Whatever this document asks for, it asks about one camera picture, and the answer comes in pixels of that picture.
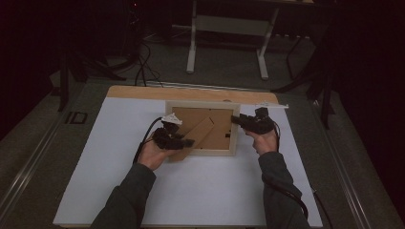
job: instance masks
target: gray sleeve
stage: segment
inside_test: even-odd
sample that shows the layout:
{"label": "gray sleeve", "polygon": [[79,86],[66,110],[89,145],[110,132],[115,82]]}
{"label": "gray sleeve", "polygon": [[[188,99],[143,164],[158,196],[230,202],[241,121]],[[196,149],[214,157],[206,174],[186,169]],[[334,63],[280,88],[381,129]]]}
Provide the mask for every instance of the gray sleeve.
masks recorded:
{"label": "gray sleeve", "polygon": [[301,206],[292,198],[277,191],[280,187],[301,198],[302,193],[293,184],[293,179],[284,162],[283,155],[269,152],[259,157],[265,183],[264,205],[267,228],[310,228]]}
{"label": "gray sleeve", "polygon": [[134,164],[109,196],[91,228],[140,228],[146,200],[155,182],[155,174],[142,164]]}

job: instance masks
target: dark floor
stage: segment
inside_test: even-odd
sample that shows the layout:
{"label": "dark floor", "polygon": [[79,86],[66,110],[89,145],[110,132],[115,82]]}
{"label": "dark floor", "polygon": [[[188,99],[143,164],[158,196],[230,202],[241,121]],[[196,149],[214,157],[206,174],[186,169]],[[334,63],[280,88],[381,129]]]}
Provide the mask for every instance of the dark floor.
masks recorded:
{"label": "dark floor", "polygon": [[[186,73],[186,40],[189,34],[185,29],[179,29],[176,34],[178,36],[171,43],[160,42],[158,36],[145,39],[144,44],[147,47],[142,46],[141,56],[146,58],[150,53],[148,66],[145,68],[147,85],[159,86],[156,79],[158,77],[165,87],[227,87],[268,92],[271,88],[281,87],[291,81],[285,57],[294,41],[288,37],[277,36],[270,40],[266,53],[270,79],[263,81],[259,76],[255,51],[248,42],[242,46],[220,49],[218,47],[222,43],[213,45],[215,38],[211,37],[211,34],[202,35],[203,39],[197,48],[195,72]],[[306,64],[312,51],[313,45],[308,40],[297,48],[291,56],[294,73],[298,73]],[[119,58],[109,60],[121,61]],[[58,97],[48,95],[0,142],[0,194],[3,196],[30,155],[37,152],[36,147],[42,137],[47,135],[47,131],[55,122],[62,123],[54,135],[48,135],[52,137],[50,144],[44,149],[41,162],[30,177],[31,181],[15,202],[15,206],[12,206],[5,224],[0,226],[56,228],[52,221],[58,202],[80,157],[86,137],[92,130],[108,88],[114,84],[133,85],[138,69],[139,65],[136,65],[132,69],[120,71],[119,75],[128,78],[123,82],[99,77],[92,72],[86,84],[79,83],[78,88],[71,89],[72,104],[67,111],[90,114],[86,125],[63,124],[67,114],[58,113]],[[52,78],[57,81],[58,73]],[[319,132],[317,130],[322,129],[322,126],[316,127],[320,122],[315,118],[318,116],[318,109],[306,100],[307,88],[308,85],[302,85],[287,94],[280,94],[279,98],[281,102],[291,101],[288,118],[293,132],[297,133],[297,145],[300,152],[303,152],[302,159],[310,179],[320,188],[319,196],[330,213],[334,228],[403,228],[367,157],[362,140],[340,102],[339,94],[333,94],[332,97],[331,106],[335,114],[330,115],[330,130]],[[329,151],[337,154],[325,154]],[[325,179],[330,180],[330,185],[321,183]],[[351,210],[353,201],[350,198],[358,198],[360,205],[354,205],[354,209],[359,210],[358,207],[361,206],[364,212]],[[325,213],[321,215],[325,228],[330,228]],[[368,223],[370,227],[362,227],[356,219],[361,219],[360,221]]]}

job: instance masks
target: white paper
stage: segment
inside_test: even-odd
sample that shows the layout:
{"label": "white paper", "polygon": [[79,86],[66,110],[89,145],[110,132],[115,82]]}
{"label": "white paper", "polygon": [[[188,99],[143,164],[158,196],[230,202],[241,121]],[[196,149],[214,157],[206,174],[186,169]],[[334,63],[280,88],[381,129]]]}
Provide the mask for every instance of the white paper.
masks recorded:
{"label": "white paper", "polygon": [[[241,113],[254,115],[254,105]],[[165,115],[163,100],[107,97],[53,221],[91,224],[125,178],[149,125]],[[269,109],[281,129],[280,151],[309,209],[322,221],[284,109]],[[263,182],[252,138],[239,128],[235,156],[188,156],[164,162],[148,198],[143,226],[265,226]]]}

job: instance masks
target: white table leg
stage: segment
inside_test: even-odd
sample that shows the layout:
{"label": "white table leg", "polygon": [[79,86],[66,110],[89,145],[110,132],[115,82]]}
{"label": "white table leg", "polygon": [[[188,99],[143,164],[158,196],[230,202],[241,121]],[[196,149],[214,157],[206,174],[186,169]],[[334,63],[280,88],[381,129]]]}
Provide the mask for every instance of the white table leg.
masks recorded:
{"label": "white table leg", "polygon": [[278,8],[274,9],[273,14],[271,15],[271,20],[268,24],[267,32],[265,35],[265,41],[263,42],[262,48],[257,50],[257,61],[259,62],[260,76],[262,77],[263,80],[268,80],[268,73],[267,73],[267,67],[266,67],[266,61],[265,61],[265,52],[267,49],[268,41],[270,40],[271,33],[274,28],[274,23],[276,22],[278,12],[279,12]]}
{"label": "white table leg", "polygon": [[196,17],[197,17],[197,1],[193,1],[193,17],[191,19],[191,44],[188,52],[187,73],[194,72],[194,63],[196,61]]}

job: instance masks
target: black cable on floor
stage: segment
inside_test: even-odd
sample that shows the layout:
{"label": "black cable on floor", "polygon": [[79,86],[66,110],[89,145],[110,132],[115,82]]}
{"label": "black cable on floor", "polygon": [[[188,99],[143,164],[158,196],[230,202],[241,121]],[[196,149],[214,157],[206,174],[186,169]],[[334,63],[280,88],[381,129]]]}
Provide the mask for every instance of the black cable on floor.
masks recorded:
{"label": "black cable on floor", "polygon": [[316,194],[316,189],[312,188],[312,185],[310,185],[310,188],[312,189],[313,195],[315,196],[316,200],[318,201],[319,205],[322,208],[322,211],[325,213],[325,217],[327,218],[328,224],[330,225],[330,229],[333,229],[333,224],[331,224],[330,216],[324,206],[324,204],[321,201],[321,198]]}
{"label": "black cable on floor", "polygon": [[[150,56],[151,56],[151,49],[148,45],[142,43],[142,45],[147,49],[148,54],[146,56],[146,58],[143,58],[142,56],[139,57],[139,63],[140,63],[140,68],[137,72],[137,75],[135,77],[135,86],[137,86],[138,84],[138,80],[139,80],[139,76],[141,75],[142,77],[142,81],[143,81],[143,85],[146,87],[146,82],[149,80],[154,80],[154,81],[158,81],[160,83],[160,85],[163,87],[163,85],[161,84],[159,78],[160,78],[160,74],[154,70],[151,69],[151,67],[148,65],[147,61],[149,60]],[[150,74],[153,75],[153,79],[146,79],[145,77],[145,69],[148,70],[150,72]]]}

